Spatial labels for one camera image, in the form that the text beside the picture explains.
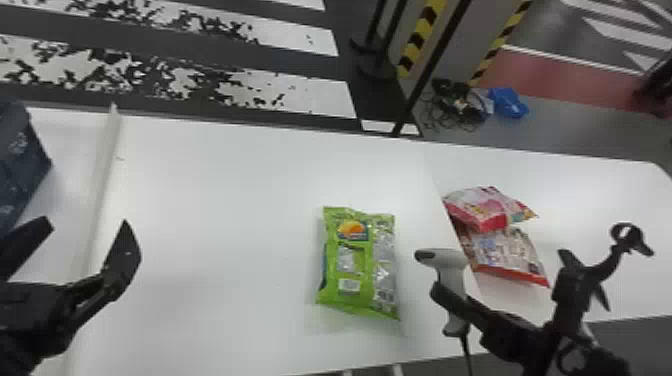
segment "handheld scanner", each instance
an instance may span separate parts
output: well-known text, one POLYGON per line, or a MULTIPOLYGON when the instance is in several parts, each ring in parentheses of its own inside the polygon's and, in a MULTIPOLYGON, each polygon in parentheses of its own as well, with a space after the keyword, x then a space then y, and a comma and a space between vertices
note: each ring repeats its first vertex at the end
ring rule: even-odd
MULTIPOLYGON (((467 299, 464 290, 464 268, 467 257, 454 249, 427 248, 415 251, 415 259, 423 265, 436 269, 439 283, 462 299, 467 299)), ((467 323, 456 315, 448 312, 448 323, 443 334, 448 337, 459 337, 464 333, 467 323)))

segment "hazard stripe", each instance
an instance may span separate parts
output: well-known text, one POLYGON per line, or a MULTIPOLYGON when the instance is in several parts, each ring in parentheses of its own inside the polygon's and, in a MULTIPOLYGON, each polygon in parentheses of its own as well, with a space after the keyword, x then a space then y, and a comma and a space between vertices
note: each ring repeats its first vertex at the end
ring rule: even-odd
POLYGON ((422 47, 432 35, 432 29, 441 12, 446 7, 446 0, 429 0, 420 13, 420 18, 415 24, 415 31, 411 34, 408 44, 397 65, 399 77, 408 77, 413 65, 422 55, 422 47))
POLYGON ((516 12, 506 21, 504 24, 504 30, 502 30, 501 33, 497 36, 497 39, 495 39, 492 44, 490 45, 490 48, 488 49, 488 53, 485 55, 483 60, 478 64, 478 68, 476 68, 476 72, 471 76, 471 79, 469 80, 469 85, 470 86, 476 86, 478 82, 481 80, 483 75, 485 74, 485 71, 488 70, 490 65, 492 64, 492 60, 497 56, 497 53, 499 52, 500 48, 506 43, 506 41, 509 39, 513 31, 516 29, 516 26, 520 23, 520 21, 523 20, 523 17, 525 17, 525 12, 527 12, 528 9, 530 9, 530 6, 532 5, 532 2, 534 0, 524 0, 520 6, 518 6, 518 9, 516 12))

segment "snack packaging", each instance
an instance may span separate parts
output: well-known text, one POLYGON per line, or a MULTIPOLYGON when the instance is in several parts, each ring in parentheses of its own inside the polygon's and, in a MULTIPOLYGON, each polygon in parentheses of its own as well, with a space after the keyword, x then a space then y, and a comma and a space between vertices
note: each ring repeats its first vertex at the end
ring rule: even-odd
POLYGON ((495 187, 475 187, 455 191, 443 197, 448 214, 478 232, 490 232, 522 222, 537 215, 520 201, 495 187))
POLYGON ((544 266, 523 231, 509 227, 482 234, 467 228, 455 218, 451 219, 474 272, 550 287, 544 266))
POLYGON ((323 209, 327 241, 317 303, 399 320, 394 216, 323 209))

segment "dark blue box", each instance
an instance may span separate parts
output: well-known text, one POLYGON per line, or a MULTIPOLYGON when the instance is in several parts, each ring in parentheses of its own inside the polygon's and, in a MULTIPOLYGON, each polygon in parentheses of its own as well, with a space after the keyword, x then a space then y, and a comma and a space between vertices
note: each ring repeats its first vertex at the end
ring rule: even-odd
POLYGON ((50 168, 26 107, 0 97, 0 236, 14 227, 50 168))

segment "red floor marking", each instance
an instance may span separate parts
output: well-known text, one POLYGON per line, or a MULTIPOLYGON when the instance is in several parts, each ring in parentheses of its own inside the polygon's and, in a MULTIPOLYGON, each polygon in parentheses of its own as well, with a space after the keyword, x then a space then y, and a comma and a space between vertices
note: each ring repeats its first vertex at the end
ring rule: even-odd
POLYGON ((521 52, 500 50, 480 87, 627 111, 645 110, 632 98, 641 77, 521 52))

